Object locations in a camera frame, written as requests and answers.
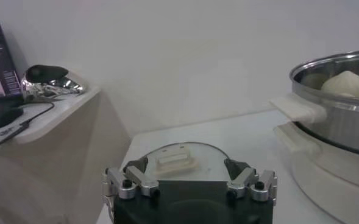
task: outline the white table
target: white table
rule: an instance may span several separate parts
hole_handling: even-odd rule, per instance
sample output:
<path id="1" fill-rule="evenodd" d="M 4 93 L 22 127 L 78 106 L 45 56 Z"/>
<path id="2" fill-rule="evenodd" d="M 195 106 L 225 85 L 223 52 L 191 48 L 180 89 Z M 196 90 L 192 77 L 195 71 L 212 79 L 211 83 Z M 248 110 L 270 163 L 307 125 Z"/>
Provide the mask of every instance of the white table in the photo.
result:
<path id="1" fill-rule="evenodd" d="M 271 169 L 278 175 L 274 223 L 340 224 L 317 207 L 298 187 L 290 170 L 288 149 L 273 128 L 287 122 L 277 111 L 267 111 L 203 124 L 143 133 L 134 137 L 122 167 L 163 145 L 197 141 L 215 145 L 232 159 L 247 162 L 257 170 Z M 104 206 L 96 224 L 109 224 Z"/>

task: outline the white steamer base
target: white steamer base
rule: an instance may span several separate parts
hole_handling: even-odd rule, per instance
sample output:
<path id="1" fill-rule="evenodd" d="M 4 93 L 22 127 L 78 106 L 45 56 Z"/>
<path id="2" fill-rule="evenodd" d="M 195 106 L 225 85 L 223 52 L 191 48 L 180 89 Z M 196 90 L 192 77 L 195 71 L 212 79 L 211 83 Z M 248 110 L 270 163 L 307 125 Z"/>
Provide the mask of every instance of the white steamer base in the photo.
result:
<path id="1" fill-rule="evenodd" d="M 291 150 L 300 188 L 340 221 L 359 223 L 359 155 L 315 139 L 291 122 L 274 131 Z"/>

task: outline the white pot handle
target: white pot handle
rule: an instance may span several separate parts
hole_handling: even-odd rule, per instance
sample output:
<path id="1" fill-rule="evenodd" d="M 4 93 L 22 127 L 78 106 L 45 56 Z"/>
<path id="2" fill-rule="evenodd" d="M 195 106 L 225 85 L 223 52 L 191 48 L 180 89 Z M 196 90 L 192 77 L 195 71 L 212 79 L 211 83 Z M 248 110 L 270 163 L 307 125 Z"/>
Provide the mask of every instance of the white pot handle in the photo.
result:
<path id="1" fill-rule="evenodd" d="M 307 101 L 294 93 L 271 99 L 270 103 L 291 121 L 315 123 L 322 122 L 327 118 L 324 107 Z"/>
<path id="2" fill-rule="evenodd" d="M 308 152 L 319 153 L 320 146 L 310 138 L 304 136 L 292 122 L 274 128 L 275 135 L 289 148 L 291 153 Z"/>

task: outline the pot rim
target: pot rim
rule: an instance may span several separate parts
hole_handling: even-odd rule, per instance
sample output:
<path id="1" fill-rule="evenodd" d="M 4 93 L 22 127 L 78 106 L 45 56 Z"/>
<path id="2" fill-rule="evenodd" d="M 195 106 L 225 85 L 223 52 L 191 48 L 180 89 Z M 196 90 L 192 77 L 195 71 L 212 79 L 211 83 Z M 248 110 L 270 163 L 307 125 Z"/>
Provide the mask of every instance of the pot rim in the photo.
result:
<path id="1" fill-rule="evenodd" d="M 325 93 L 321 90 L 313 89 L 308 86 L 305 86 L 305 85 L 297 82 L 294 78 L 298 73 L 300 73 L 308 68 L 312 68 L 314 66 L 318 66 L 318 65 L 330 62 L 330 61 L 346 60 L 346 59 L 358 58 L 358 57 L 359 57 L 359 51 L 350 51 L 350 52 L 346 52 L 346 53 L 342 53 L 342 54 L 335 54 L 335 55 L 330 55 L 330 56 L 323 57 L 323 58 L 310 60 L 310 61 L 301 63 L 301 64 L 297 65 L 296 67 L 294 67 L 291 70 L 289 77 L 290 77 L 290 80 L 292 81 L 293 85 L 299 87 L 301 90 L 304 90 L 310 94 L 316 95 L 323 99 L 357 105 L 357 104 L 359 104 L 358 97 L 343 97 L 343 96 L 339 96 L 336 94 Z"/>

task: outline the stainless steel pot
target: stainless steel pot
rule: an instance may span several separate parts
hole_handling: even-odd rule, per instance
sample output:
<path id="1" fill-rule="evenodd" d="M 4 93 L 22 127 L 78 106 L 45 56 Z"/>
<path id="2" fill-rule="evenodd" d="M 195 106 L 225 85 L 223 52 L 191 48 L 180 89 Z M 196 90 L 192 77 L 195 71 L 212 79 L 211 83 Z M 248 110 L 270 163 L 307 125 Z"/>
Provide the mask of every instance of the stainless steel pot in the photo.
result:
<path id="1" fill-rule="evenodd" d="M 359 153 L 359 98 L 320 90 L 329 78 L 343 71 L 359 75 L 359 51 L 309 61 L 290 73 L 293 92 L 271 103 L 308 134 L 341 149 Z"/>

